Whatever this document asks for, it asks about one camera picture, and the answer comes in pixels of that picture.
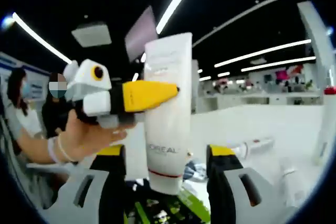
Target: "bracelet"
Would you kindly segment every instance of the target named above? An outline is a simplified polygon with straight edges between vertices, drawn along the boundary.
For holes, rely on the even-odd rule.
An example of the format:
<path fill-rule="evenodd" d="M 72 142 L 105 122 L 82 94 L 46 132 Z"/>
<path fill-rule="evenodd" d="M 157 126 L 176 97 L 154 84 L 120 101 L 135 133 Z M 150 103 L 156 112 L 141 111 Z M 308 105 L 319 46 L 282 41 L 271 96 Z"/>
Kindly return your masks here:
<path fill-rule="evenodd" d="M 58 158 L 56 157 L 55 152 L 54 152 L 54 143 L 55 143 L 55 139 L 56 139 L 56 138 L 57 138 L 57 137 L 55 136 L 55 137 L 51 137 L 51 138 L 48 139 L 48 153 L 49 153 L 49 156 L 51 157 L 51 159 L 52 159 L 55 163 L 57 163 L 57 164 L 61 164 L 62 162 L 60 162 L 60 161 L 58 160 Z"/>
<path fill-rule="evenodd" d="M 76 160 L 74 160 L 73 158 L 69 157 L 69 155 L 64 151 L 64 149 L 63 149 L 63 147 L 62 147 L 62 143 L 61 143 L 61 133 L 58 135 L 57 142 L 58 142 L 58 147 L 59 147 L 60 151 L 62 152 L 63 156 L 64 156 L 68 161 L 76 162 Z"/>

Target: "woman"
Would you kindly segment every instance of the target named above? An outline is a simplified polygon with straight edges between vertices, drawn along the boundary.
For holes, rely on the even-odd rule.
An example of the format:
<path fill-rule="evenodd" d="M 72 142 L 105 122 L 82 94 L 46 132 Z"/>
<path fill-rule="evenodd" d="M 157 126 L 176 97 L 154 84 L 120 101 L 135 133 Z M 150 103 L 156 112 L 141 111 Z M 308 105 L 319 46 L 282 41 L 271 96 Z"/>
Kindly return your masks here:
<path fill-rule="evenodd" d="M 57 73 L 50 75 L 49 82 L 57 82 Z M 68 119 L 68 113 L 71 105 L 66 102 L 64 97 L 56 98 L 47 94 L 47 99 L 42 107 L 43 123 L 47 130 L 47 138 L 57 136 L 65 130 Z"/>
<path fill-rule="evenodd" d="M 37 164 L 81 161 L 110 143 L 124 139 L 127 135 L 125 129 L 134 127 L 126 125 L 103 129 L 99 125 L 88 125 L 81 122 L 76 112 L 71 110 L 65 131 L 48 140 L 37 138 L 29 134 L 30 129 L 22 124 L 16 113 L 21 110 L 23 114 L 28 114 L 28 105 L 24 98 L 29 96 L 29 88 L 22 68 L 14 69 L 9 76 L 7 95 L 11 101 L 5 108 L 9 129 L 24 154 Z"/>

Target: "black ceiling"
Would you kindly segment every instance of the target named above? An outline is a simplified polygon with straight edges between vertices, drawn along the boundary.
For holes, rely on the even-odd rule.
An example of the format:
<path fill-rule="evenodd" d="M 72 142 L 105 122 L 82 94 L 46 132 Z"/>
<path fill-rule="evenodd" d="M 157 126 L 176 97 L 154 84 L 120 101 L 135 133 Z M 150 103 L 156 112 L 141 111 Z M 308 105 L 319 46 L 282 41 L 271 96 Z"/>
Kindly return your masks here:
<path fill-rule="evenodd" d="M 16 12 L 37 34 L 70 59 L 90 58 L 106 65 L 111 77 L 131 79 L 142 64 L 128 62 L 123 39 L 138 16 L 151 5 L 157 20 L 171 0 L 3 0 L 0 16 Z M 161 37 L 190 31 L 193 41 L 254 6 L 256 0 L 182 0 Z M 298 40 L 306 39 L 296 4 L 305 0 L 280 0 L 248 14 L 215 33 L 193 49 L 202 76 L 249 67 L 243 60 L 220 68 L 215 63 Z M 335 27 L 330 0 L 312 0 L 326 25 Z M 104 21 L 112 44 L 82 48 L 71 35 L 78 25 Z M 65 63 L 27 35 L 18 25 L 0 34 L 0 51 L 48 71 L 61 72 Z M 305 46 L 264 55 L 268 62 L 305 57 Z"/>

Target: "face mask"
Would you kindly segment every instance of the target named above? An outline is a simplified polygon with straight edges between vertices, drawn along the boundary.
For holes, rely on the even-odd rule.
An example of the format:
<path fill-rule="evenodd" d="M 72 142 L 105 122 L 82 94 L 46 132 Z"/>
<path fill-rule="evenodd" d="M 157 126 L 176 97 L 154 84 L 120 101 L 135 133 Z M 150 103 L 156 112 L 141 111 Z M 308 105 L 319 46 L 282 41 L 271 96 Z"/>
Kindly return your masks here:
<path fill-rule="evenodd" d="M 21 87 L 21 96 L 22 98 L 27 98 L 30 94 L 30 86 L 26 81 L 23 81 Z"/>

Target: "robot eye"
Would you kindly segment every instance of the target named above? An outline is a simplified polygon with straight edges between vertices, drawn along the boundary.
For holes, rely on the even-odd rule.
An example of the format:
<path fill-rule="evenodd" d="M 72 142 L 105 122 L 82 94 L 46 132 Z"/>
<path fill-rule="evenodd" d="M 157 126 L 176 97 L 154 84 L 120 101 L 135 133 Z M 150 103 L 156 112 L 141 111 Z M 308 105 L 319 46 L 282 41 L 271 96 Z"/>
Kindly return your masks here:
<path fill-rule="evenodd" d="M 98 66 L 93 67 L 91 74 L 96 81 L 100 81 L 103 78 L 103 70 L 101 69 L 101 67 Z"/>

